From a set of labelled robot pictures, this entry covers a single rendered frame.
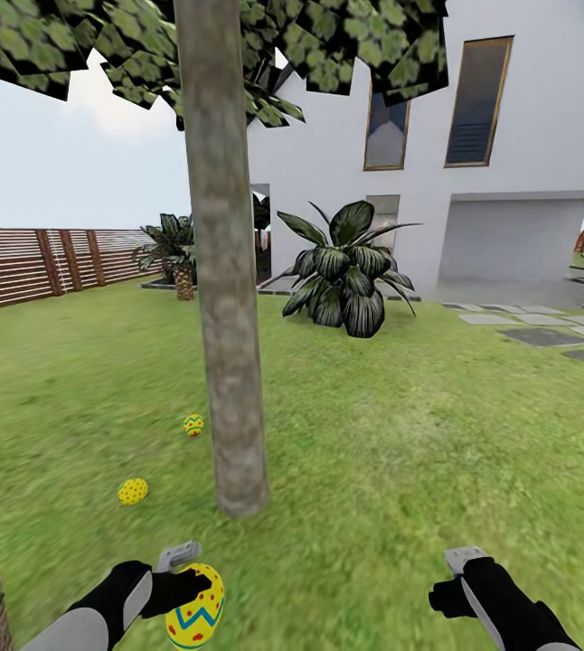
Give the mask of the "easter egg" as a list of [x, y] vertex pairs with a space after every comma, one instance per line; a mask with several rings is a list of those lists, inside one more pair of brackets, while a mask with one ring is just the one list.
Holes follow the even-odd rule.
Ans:
[[195, 576], [205, 574], [212, 587], [196, 593], [195, 601], [165, 615], [166, 628], [178, 651], [198, 651], [213, 635], [224, 606], [224, 587], [219, 573], [211, 566], [195, 563], [182, 571], [195, 569]]
[[199, 435], [199, 433], [203, 430], [203, 425], [203, 417], [201, 417], [201, 415], [197, 415], [196, 413], [194, 415], [190, 415], [184, 421], [184, 429], [186, 430], [186, 433], [192, 437], [197, 437], [197, 435]]
[[119, 502], [124, 505], [138, 504], [146, 497], [147, 489], [147, 484], [143, 479], [131, 478], [119, 488]]

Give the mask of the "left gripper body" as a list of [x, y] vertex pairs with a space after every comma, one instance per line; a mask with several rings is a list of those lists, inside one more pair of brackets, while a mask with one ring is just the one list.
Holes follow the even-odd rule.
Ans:
[[173, 609], [195, 601], [195, 569], [176, 573], [160, 573], [165, 579], [165, 595], [157, 610], [151, 614], [142, 615], [143, 619], [152, 618], [159, 614], [166, 615]]

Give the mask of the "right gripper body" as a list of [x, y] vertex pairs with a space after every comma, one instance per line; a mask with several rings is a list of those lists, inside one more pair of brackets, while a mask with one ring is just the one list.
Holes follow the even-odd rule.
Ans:
[[437, 593], [440, 610], [447, 618], [468, 616], [477, 618], [477, 614], [469, 607], [460, 588], [460, 576], [455, 580], [436, 583], [433, 590]]

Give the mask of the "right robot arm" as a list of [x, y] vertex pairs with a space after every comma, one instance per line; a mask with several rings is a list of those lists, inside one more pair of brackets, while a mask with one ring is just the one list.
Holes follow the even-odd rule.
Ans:
[[445, 560], [452, 580], [429, 592], [434, 610], [479, 618], [499, 651], [581, 651], [551, 609], [533, 603], [480, 547], [445, 550]]

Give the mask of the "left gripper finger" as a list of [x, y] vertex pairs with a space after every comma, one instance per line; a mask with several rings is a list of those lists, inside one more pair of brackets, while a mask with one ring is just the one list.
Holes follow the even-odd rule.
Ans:
[[212, 587], [212, 581], [205, 574], [195, 576], [195, 592], [202, 592]]

